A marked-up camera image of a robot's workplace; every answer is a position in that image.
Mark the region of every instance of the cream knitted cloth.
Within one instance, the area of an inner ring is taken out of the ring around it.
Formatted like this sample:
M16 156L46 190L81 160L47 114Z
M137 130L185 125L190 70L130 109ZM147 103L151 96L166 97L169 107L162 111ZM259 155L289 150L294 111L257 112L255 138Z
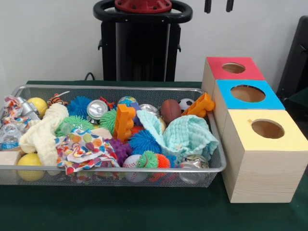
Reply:
M25 153L37 152L44 166L55 166L58 153L55 148L54 131L65 117L67 108L54 103L47 109L42 120L31 120L29 130L20 138L19 146Z

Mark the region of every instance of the black cable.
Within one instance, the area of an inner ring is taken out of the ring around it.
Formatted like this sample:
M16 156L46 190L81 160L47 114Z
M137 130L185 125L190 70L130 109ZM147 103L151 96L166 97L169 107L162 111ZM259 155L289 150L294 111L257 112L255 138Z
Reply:
M92 72L86 74L85 80L87 80L89 76L92 76L92 79L95 80L95 77Z

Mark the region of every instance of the green tablecloth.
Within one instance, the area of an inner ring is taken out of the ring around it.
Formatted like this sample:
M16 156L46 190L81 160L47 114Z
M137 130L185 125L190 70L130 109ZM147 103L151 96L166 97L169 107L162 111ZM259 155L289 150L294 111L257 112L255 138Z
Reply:
M201 86L198 82L47 84ZM0 198L1 230L308 230L306 175L289 204L230 204L220 174L207 189L0 186Z

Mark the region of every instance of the round hole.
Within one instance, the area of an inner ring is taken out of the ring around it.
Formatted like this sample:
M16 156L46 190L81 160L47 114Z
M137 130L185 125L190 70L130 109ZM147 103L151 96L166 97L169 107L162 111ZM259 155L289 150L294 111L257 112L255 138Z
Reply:
M231 94L238 100L256 103L265 99L265 93L259 88L249 85L238 85L231 88Z
M245 67L237 63L226 63L222 65L222 69L224 69L227 72L234 73L234 74L239 74L245 71Z
M256 120L251 127L255 133L264 138L278 139L284 135L281 125L271 120Z

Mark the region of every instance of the green spiky ball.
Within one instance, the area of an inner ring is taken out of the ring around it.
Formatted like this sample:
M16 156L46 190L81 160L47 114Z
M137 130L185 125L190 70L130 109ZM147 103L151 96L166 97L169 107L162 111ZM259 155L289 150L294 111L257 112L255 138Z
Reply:
M103 114L100 119L100 127L106 128L109 130L110 134L114 134L115 129L115 120L116 119L116 110L112 109L109 112Z
M63 126L68 126L69 128L65 130L62 129ZM66 136L73 128L80 128L82 130L94 129L93 125L89 121L82 119L77 115L72 115L64 118L62 123L56 129L55 134L57 137Z
M137 160L137 167L143 168L157 168L158 159L156 153L152 151L144 151L139 160Z

